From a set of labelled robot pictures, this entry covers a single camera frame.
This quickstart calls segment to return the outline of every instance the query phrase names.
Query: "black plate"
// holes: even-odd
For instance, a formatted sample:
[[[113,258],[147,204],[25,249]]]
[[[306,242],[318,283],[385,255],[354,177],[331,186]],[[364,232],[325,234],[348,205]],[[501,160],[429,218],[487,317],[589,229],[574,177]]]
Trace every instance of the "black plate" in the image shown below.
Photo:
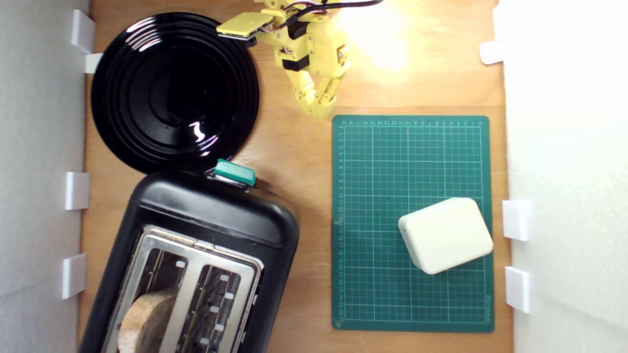
[[[217,36],[219,24],[158,14],[103,53],[92,84],[94,121],[130,167],[207,171],[251,133],[259,108],[255,66],[239,41]]]

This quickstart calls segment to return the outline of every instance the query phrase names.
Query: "toaster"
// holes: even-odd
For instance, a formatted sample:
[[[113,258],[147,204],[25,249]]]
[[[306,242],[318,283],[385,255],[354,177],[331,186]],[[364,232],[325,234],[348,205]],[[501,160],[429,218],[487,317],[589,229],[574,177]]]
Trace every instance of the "toaster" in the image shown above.
[[[155,353],[264,352],[298,242],[295,209],[220,175],[146,176],[124,214],[82,353],[118,352],[135,300],[176,293]]]

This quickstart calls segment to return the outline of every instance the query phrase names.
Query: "metal toaster plate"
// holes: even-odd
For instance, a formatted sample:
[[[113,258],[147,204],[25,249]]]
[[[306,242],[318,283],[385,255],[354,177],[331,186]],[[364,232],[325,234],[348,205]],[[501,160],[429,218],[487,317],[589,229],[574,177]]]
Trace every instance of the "metal toaster plate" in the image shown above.
[[[178,290],[159,353],[231,353],[244,338],[263,263],[157,227],[142,233],[112,316],[103,353],[117,353],[124,315],[139,296]]]

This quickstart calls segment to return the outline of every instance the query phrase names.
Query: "toaster slot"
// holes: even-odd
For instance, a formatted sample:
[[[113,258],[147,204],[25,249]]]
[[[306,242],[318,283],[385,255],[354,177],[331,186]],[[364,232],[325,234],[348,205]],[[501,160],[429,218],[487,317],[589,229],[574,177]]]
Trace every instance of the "toaster slot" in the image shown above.
[[[148,293],[178,288],[185,272],[187,259],[160,249],[152,249],[139,279],[135,299]]]
[[[240,280],[234,272],[215,266],[203,268],[177,353],[218,352]]]

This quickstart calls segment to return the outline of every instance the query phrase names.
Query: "black plastic housing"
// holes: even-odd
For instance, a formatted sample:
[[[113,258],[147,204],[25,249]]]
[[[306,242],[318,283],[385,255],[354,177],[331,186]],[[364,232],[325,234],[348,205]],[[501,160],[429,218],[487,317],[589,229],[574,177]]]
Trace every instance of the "black plastic housing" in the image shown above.
[[[153,225],[228,247],[264,264],[238,352],[264,352],[298,242],[296,210],[261,189],[182,171],[146,176],[135,188],[100,282],[79,352],[100,352],[139,236]]]

